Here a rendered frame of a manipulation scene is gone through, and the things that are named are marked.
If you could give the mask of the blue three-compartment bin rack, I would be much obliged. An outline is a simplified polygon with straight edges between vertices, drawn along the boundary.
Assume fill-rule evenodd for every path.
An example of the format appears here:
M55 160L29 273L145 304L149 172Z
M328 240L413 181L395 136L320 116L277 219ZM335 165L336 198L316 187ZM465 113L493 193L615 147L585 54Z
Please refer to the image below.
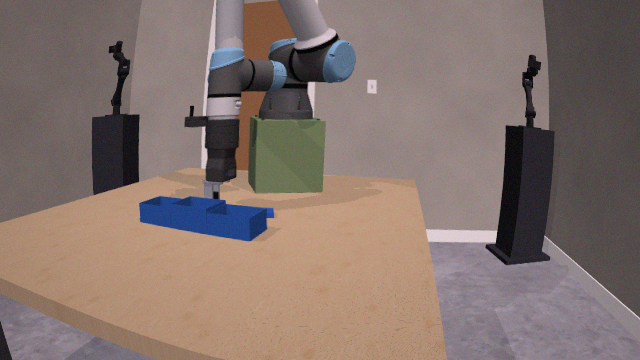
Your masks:
M267 230L267 208L220 199L158 196L140 202L139 209L142 223L236 240L252 241Z

